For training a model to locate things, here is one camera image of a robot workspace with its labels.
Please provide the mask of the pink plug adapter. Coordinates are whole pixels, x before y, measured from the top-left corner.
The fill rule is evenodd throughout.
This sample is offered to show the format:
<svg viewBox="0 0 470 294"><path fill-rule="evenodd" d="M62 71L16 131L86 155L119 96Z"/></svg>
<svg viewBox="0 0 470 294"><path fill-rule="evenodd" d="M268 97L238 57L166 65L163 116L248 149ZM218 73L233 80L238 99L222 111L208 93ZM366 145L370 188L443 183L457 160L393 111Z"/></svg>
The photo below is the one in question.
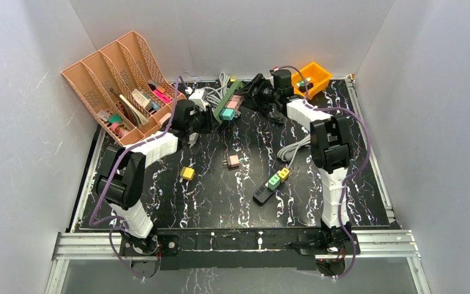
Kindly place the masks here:
<svg viewBox="0 0 470 294"><path fill-rule="evenodd" d="M235 101L235 100L230 100L226 105L225 108L233 109L233 110L238 110L241 105L240 101Z"/></svg>
<svg viewBox="0 0 470 294"><path fill-rule="evenodd" d="M237 168L240 166L240 160L238 155L231 155L226 158L226 160L223 161L223 164L227 168Z"/></svg>
<svg viewBox="0 0 470 294"><path fill-rule="evenodd" d="M233 95L233 96L230 98L230 101L235 101L235 102L239 103L239 102L242 102L243 99L244 99L244 98L243 98L242 96Z"/></svg>

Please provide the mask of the dark green power strip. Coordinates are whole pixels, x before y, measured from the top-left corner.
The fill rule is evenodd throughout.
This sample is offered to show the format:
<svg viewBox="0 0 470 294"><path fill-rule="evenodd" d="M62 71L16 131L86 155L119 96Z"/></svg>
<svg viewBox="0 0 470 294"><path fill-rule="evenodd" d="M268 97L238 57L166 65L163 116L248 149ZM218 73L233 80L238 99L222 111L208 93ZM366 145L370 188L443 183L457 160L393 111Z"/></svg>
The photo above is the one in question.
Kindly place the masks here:
<svg viewBox="0 0 470 294"><path fill-rule="evenodd" d="M220 114L221 114L222 110L225 108L225 106L228 103L228 101L230 100L230 98L232 98L234 93L238 89L241 89L243 86L244 86L244 82L241 81L241 80L236 80L235 82L233 82L233 84L228 88L226 94L220 100L218 105L214 108L214 110L212 111L212 114L213 114L213 117L216 119L216 121L218 123L221 124L223 122Z"/></svg>

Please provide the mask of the teal plug adapter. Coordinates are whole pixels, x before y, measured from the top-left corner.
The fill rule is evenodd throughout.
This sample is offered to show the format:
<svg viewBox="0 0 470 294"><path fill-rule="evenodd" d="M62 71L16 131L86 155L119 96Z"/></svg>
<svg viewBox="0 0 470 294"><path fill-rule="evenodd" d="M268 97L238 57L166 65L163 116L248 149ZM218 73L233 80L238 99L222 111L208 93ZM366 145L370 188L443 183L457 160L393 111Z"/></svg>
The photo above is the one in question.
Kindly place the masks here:
<svg viewBox="0 0 470 294"><path fill-rule="evenodd" d="M231 121L235 117L236 111L232 108L224 108L220 114L219 117L222 121Z"/></svg>

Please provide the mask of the yellow plug adapter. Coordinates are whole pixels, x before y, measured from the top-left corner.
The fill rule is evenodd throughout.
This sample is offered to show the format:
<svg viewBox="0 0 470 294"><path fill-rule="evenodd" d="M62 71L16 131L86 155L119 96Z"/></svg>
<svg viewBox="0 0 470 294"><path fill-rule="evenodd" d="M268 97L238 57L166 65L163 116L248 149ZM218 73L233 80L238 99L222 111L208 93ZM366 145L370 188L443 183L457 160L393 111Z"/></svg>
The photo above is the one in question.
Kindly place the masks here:
<svg viewBox="0 0 470 294"><path fill-rule="evenodd" d="M191 167L183 167L180 172L180 177L187 181L191 181L195 175L195 170Z"/></svg>

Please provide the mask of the black power strip with USB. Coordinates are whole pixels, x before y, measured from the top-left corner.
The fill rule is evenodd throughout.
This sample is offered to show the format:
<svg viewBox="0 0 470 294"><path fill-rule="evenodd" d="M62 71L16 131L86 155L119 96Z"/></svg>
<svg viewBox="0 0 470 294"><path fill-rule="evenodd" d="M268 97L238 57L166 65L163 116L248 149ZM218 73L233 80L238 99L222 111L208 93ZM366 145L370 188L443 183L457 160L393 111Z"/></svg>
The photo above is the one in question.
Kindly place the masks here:
<svg viewBox="0 0 470 294"><path fill-rule="evenodd" d="M257 190L254 191L253 193L253 201L258 205L258 206L263 206L276 192L278 192L281 187L284 185L284 183L281 183L279 185L279 187L277 188L276 191L269 191L268 188L266 187L266 183L267 181L265 181L264 183L262 183L262 185L259 186L259 188L257 188Z"/></svg>

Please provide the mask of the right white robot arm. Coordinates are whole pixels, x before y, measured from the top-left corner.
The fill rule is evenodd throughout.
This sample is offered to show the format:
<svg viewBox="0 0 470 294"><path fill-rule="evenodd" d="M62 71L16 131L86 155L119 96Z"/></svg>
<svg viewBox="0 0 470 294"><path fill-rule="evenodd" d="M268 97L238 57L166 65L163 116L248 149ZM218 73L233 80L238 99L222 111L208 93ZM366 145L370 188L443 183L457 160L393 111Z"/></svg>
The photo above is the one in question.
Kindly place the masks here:
<svg viewBox="0 0 470 294"><path fill-rule="evenodd" d="M341 193L353 155L349 120L325 113L295 94L288 69L275 69L271 75L273 80L269 81L259 73L235 93L243 98L243 107L276 123L288 118L309 130L311 158L323 181L322 221L328 228L342 227L348 217Z"/></svg>

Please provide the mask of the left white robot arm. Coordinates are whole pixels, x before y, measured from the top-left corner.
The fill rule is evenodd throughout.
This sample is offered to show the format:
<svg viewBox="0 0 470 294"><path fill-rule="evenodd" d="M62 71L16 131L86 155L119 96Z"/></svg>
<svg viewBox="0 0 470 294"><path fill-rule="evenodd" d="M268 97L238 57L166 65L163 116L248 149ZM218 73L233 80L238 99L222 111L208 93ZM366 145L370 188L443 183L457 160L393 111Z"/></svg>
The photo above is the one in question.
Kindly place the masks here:
<svg viewBox="0 0 470 294"><path fill-rule="evenodd" d="M145 170L180 150L191 135L211 133L214 121L212 107L206 102L178 100L156 133L132 145L107 148L94 180L99 200L93 213L107 202L115 212L112 218L135 238L136 249L144 255L153 254L159 242L151 234L154 224L141 203Z"/></svg>

